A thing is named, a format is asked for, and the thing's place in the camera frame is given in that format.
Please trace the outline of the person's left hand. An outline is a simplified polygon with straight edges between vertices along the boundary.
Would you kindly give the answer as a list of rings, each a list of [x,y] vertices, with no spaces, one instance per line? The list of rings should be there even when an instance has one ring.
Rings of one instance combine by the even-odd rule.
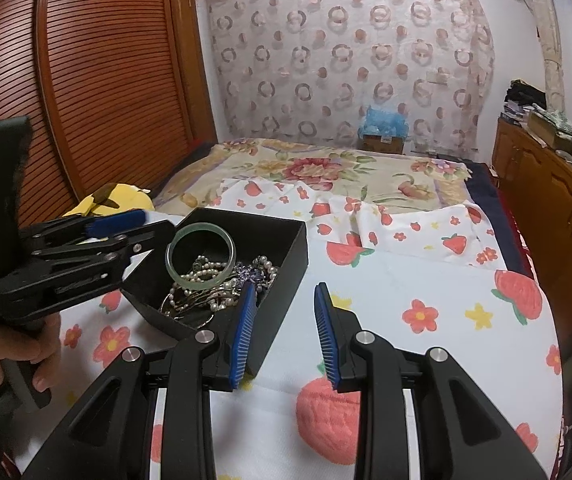
[[[39,392],[53,387],[57,382],[62,356],[62,342],[59,338],[61,325],[59,313],[47,316],[44,318],[43,330],[36,339],[0,326],[0,385],[4,382],[1,360],[12,360],[38,364],[32,384]]]

